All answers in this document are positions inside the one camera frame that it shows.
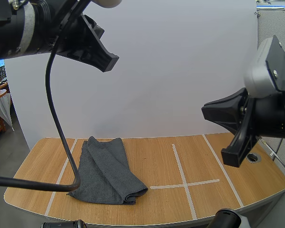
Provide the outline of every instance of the gray floor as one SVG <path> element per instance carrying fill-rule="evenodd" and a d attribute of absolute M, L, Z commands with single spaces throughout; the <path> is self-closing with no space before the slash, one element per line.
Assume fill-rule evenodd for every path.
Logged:
<path fill-rule="evenodd" d="M 7 126 L 5 133 L 0 133 L 0 176 L 13 177 L 29 153 L 16 113 L 11 108 L 11 118 L 15 132 Z M 45 218 L 21 211 L 8 205 L 3 195 L 6 187 L 0 187 L 0 227 L 39 228 Z"/>

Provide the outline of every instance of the white tape line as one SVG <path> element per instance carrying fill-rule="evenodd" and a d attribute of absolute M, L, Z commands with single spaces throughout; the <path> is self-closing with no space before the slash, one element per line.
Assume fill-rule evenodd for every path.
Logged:
<path fill-rule="evenodd" d="M 172 189 L 184 187 L 183 184 L 174 184 L 174 185 L 162 185 L 162 186 L 150 186 L 150 189 Z"/>
<path fill-rule="evenodd" d="M 209 183 L 214 183 L 214 182 L 219 182 L 219 179 L 215 179 L 215 180 L 206 180 L 206 181 L 194 182 L 194 183 L 188 183 L 188 186 L 200 185 L 200 184 L 209 184 Z"/>
<path fill-rule="evenodd" d="M 205 136 L 204 134 L 203 134 L 203 137 L 204 137 L 204 140 L 206 141 L 206 143 L 208 144 L 208 147 L 209 147 L 209 148 L 210 148 L 210 150 L 212 151 L 213 156 L 214 156 L 214 157 L 215 157 L 215 159 L 217 160 L 217 162 L 218 162 L 218 164 L 219 164 L 220 168 L 222 169 L 223 173 L 225 174 L 225 177 L 227 178 L 228 183 L 229 183 L 229 185 L 230 185 L 231 189 L 233 190 L 233 193 L 235 194 L 235 196 L 236 196 L 236 198 L 237 198 L 237 200 L 238 200 L 239 205 L 240 205 L 241 207 L 243 207 L 243 206 L 244 206 L 244 204 L 243 204 L 243 202 L 242 202 L 241 198 L 239 197 L 238 192 L 237 192 L 237 190 L 235 189 L 235 187 L 234 187 L 233 183 L 231 182 L 231 179 L 229 178 L 229 176 L 228 176 L 228 174 L 227 174 L 227 172 L 226 172 L 226 170 L 225 170 L 224 166 L 223 166 L 223 165 L 222 165 L 222 163 L 220 162 L 220 160 L 219 160 L 219 158 L 218 158 L 217 154 L 214 152 L 214 150 L 213 150 L 212 146 L 210 145 L 210 143 L 209 143 L 208 139 L 206 138 L 206 136 Z"/>
<path fill-rule="evenodd" d="M 75 147 L 75 145 L 76 145 L 77 140 L 78 140 L 78 139 L 75 139 L 75 141 L 74 141 L 74 143 L 73 143 L 73 146 L 72 146 L 72 148 L 71 148 L 71 153 L 72 153 L 73 150 L 74 150 L 74 147 Z M 67 167 L 67 163 L 68 163 L 68 158 L 66 158 L 66 161 L 65 161 L 64 165 L 62 166 L 62 169 L 61 169 L 61 172 L 60 172 L 60 174 L 59 174 L 59 177 L 58 177 L 58 179 L 57 179 L 56 184 L 59 184 L 59 183 L 60 183 L 61 178 L 62 178 L 62 175 L 63 175 L 63 173 L 64 173 L 64 171 L 65 171 L 65 169 L 66 169 L 66 167 Z M 48 205 L 47 205 L 46 213 L 44 214 L 45 216 L 48 216 L 48 213 L 49 213 L 49 210 L 51 209 L 51 206 L 52 206 L 52 203 L 53 203 L 55 194 L 56 194 L 55 191 L 52 192 L 51 198 L 50 198 L 50 200 L 49 200 L 49 202 L 48 202 Z"/>
<path fill-rule="evenodd" d="M 189 188 L 188 188 L 188 185 L 187 185 L 187 182 L 186 182 L 185 174 L 184 174 L 184 172 L 182 170 L 181 163 L 180 163 L 180 158 L 179 158 L 179 156 L 177 154 L 176 147 L 175 147 L 174 144 L 172 144 L 172 148 L 173 148 L 173 151 L 174 151 L 174 155 L 175 155 L 175 158 L 176 158 L 177 165 L 178 165 L 179 170 L 180 170 L 180 174 L 181 174 L 180 176 L 181 176 L 181 179 L 182 179 L 182 183 L 184 184 L 184 187 L 185 187 L 188 203 L 189 203 L 190 210 L 191 210 L 192 219 L 194 220 L 194 219 L 197 219 L 197 217 L 196 217 L 195 209 L 194 209 L 194 206 L 193 206 L 192 198 L 191 198 L 191 195 L 190 195 L 190 192 L 189 192 Z"/>

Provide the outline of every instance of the white backdrop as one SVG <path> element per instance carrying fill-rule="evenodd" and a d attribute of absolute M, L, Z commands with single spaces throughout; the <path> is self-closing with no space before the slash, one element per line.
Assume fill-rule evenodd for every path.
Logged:
<path fill-rule="evenodd" d="M 156 137 L 219 133 L 201 107 L 243 87 L 256 52 L 255 0 L 123 0 L 91 3 L 85 14 L 105 29 L 120 59 L 102 73 L 57 56 L 51 85 L 66 137 Z M 17 116 L 30 148 L 58 137 L 44 86 L 48 54 L 6 60 Z"/>

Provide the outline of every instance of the folded towel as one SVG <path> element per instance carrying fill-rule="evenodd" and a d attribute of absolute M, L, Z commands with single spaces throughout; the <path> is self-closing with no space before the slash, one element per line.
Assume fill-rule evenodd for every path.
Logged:
<path fill-rule="evenodd" d="M 131 205 L 148 190 L 131 173 L 120 138 L 99 142 L 90 137 L 84 141 L 78 170 L 81 184 L 68 195 L 84 202 Z"/>

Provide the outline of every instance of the umbrella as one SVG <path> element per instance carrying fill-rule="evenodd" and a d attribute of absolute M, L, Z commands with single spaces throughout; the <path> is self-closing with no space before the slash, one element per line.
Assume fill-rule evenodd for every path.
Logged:
<path fill-rule="evenodd" d="M 14 131 L 13 124 L 10 117 L 10 94 L 5 94 L 0 98 L 0 117 L 7 122 Z"/>

